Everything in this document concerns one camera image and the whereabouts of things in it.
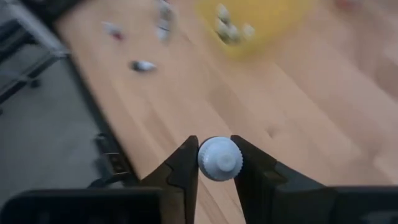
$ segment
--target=wood grain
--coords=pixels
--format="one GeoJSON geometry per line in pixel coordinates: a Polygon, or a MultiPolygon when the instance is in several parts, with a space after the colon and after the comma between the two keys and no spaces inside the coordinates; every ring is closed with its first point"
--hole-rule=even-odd
{"type": "MultiPolygon", "coordinates": [[[[189,135],[240,134],[327,185],[398,182],[398,26],[383,5],[342,14],[321,1],[245,61],[223,55],[194,1],[172,5],[168,44],[155,35],[155,1],[86,0],[57,22],[140,177],[189,135]],[[119,24],[126,39],[106,35],[101,21],[119,24]],[[131,60],[158,69],[141,75],[131,60]]],[[[200,175],[198,187],[197,223],[244,223],[233,182],[200,175]]]]}

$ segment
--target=yellow container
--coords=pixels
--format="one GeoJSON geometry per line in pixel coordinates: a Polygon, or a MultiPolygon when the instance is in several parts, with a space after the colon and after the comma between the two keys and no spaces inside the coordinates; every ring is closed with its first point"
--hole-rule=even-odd
{"type": "Polygon", "coordinates": [[[243,57],[264,48],[299,21],[310,9],[313,0],[199,0],[197,12],[203,19],[206,28],[223,50],[231,57],[243,57]],[[231,22],[242,34],[238,44],[224,43],[216,32],[217,7],[223,4],[231,22]],[[251,37],[244,38],[245,24],[254,28],[251,37]]]}

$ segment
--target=metal frame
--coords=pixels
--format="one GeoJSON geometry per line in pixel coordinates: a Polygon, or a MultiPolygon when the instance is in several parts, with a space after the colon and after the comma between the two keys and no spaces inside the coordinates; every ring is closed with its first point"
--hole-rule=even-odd
{"type": "Polygon", "coordinates": [[[96,142],[98,142],[97,140],[100,137],[101,142],[104,143],[101,147],[98,147],[99,153],[118,154],[120,164],[123,164],[123,168],[127,171],[127,175],[122,176],[120,176],[119,173],[111,173],[110,179],[113,182],[120,180],[126,186],[136,185],[139,182],[139,179],[132,168],[129,159],[123,152],[123,149],[120,143],[118,143],[118,140],[109,126],[104,114],[101,112],[95,98],[90,93],[85,81],[82,79],[80,71],[71,58],[68,48],[64,46],[62,42],[60,34],[54,29],[53,25],[48,22],[44,22],[43,18],[40,18],[40,15],[32,13],[20,1],[3,1],[8,4],[12,15],[20,22],[20,24],[30,32],[40,44],[46,46],[53,56],[69,69],[69,74],[75,82],[79,94],[83,98],[90,115],[93,117],[96,126],[101,132],[95,139],[96,142]]]}

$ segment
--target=wooden tabletop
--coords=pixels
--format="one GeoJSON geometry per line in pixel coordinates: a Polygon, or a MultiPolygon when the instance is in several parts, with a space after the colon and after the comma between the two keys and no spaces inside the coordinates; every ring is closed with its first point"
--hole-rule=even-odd
{"type": "MultiPolygon", "coordinates": [[[[57,22],[140,177],[189,135],[239,134],[327,185],[398,182],[398,7],[341,12],[322,1],[252,60],[227,58],[194,0],[171,0],[168,44],[156,1],[86,0],[57,22]],[[115,41],[101,21],[123,28],[115,41]],[[131,60],[158,67],[140,74],[131,60]]],[[[200,175],[197,223],[244,223],[232,181],[200,175]]]]}

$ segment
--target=small toy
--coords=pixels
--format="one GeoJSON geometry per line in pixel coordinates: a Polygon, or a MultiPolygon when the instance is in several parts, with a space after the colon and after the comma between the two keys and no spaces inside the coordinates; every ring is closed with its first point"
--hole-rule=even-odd
{"type": "Polygon", "coordinates": [[[146,72],[155,69],[156,65],[144,60],[138,60],[132,61],[130,64],[130,68],[136,72],[146,72]]]}
{"type": "Polygon", "coordinates": [[[229,16],[229,12],[223,4],[219,4],[217,6],[217,16],[226,25],[228,25],[231,22],[231,17],[229,16]]]}
{"type": "Polygon", "coordinates": [[[170,3],[165,0],[159,0],[159,22],[156,34],[160,40],[167,40],[170,33],[170,23],[172,20],[172,9],[170,3]]]}
{"type": "Polygon", "coordinates": [[[121,28],[111,22],[102,22],[104,30],[107,34],[113,36],[116,40],[123,40],[121,28]]]}

